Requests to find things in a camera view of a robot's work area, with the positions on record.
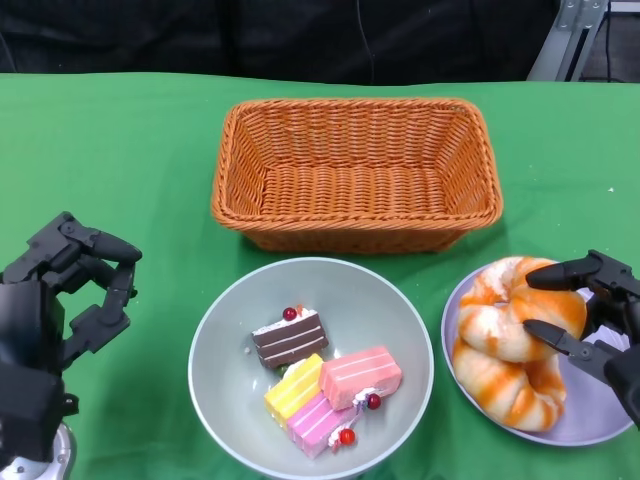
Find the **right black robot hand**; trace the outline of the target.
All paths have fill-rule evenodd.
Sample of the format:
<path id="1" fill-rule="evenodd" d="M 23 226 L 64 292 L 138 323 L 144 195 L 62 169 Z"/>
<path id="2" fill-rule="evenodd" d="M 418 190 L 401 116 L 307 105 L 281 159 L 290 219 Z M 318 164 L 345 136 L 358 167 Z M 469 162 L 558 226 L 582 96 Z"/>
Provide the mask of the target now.
<path id="1" fill-rule="evenodd" d="M 639 280 L 632 267 L 597 250 L 580 259 L 538 268 L 526 275 L 527 284 L 547 291 L 588 289 L 586 326 L 581 334 L 540 319 L 523 322 L 527 333 L 565 355 L 570 364 L 609 386 L 635 424 L 639 423 Z M 630 343 L 621 351 L 586 337 L 604 326 L 625 335 Z"/>

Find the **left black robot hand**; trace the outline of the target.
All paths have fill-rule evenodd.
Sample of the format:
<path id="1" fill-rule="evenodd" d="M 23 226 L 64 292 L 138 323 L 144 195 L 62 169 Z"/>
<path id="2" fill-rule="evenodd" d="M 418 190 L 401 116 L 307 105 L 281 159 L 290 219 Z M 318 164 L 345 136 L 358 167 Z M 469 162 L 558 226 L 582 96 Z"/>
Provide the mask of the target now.
<path id="1" fill-rule="evenodd" d="M 46 224 L 28 249 L 1 272 L 1 359 L 60 375 L 86 352 L 95 353 L 130 325 L 125 307 L 137 295 L 142 252 L 104 231 L 82 225 L 69 212 Z M 65 337 L 61 293 L 88 283 L 105 291 L 70 322 Z"/>

